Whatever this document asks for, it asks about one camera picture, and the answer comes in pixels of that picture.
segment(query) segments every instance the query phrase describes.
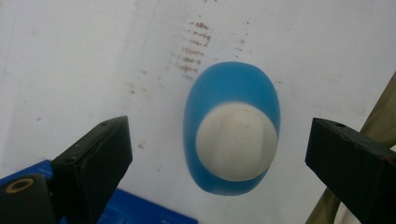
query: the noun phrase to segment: blue egg-shaped object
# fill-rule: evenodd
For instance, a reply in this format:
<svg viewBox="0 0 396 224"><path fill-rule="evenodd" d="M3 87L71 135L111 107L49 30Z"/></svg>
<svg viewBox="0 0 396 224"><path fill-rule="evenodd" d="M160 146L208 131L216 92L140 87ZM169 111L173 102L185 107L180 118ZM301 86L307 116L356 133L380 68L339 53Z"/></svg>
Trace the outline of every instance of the blue egg-shaped object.
<svg viewBox="0 0 396 224"><path fill-rule="evenodd" d="M280 113L274 85L251 64L212 65L192 86L183 126L196 184L219 195L247 193L276 154Z"/></svg>

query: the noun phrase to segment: white surface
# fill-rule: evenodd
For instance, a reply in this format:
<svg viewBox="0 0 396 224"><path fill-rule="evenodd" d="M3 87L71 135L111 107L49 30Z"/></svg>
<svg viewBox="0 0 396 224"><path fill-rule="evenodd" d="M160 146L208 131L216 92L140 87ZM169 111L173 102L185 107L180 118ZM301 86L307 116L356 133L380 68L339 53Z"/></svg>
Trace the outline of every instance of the white surface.
<svg viewBox="0 0 396 224"><path fill-rule="evenodd" d="M0 1L0 170L53 159L128 115L134 161L120 186L200 223L304 223L324 190L305 166L313 117L359 130L396 70L396 2ZM252 63L275 83L276 157L250 193L192 181L182 147L192 82Z"/></svg>
<svg viewBox="0 0 396 224"><path fill-rule="evenodd" d="M212 175L249 180L269 168L276 154L276 130L268 117L242 103L220 105L202 120L196 150Z"/></svg>

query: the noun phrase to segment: blue plastic base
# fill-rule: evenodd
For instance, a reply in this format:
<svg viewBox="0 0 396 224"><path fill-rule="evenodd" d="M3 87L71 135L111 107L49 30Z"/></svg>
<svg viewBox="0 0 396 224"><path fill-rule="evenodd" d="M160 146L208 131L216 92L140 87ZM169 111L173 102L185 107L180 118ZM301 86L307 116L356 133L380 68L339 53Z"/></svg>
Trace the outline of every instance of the blue plastic base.
<svg viewBox="0 0 396 224"><path fill-rule="evenodd" d="M52 176L50 161L42 161L13 175L0 179L0 185L21 175L42 174ZM116 189L100 217L100 224L196 224L198 221L148 202L121 189Z"/></svg>

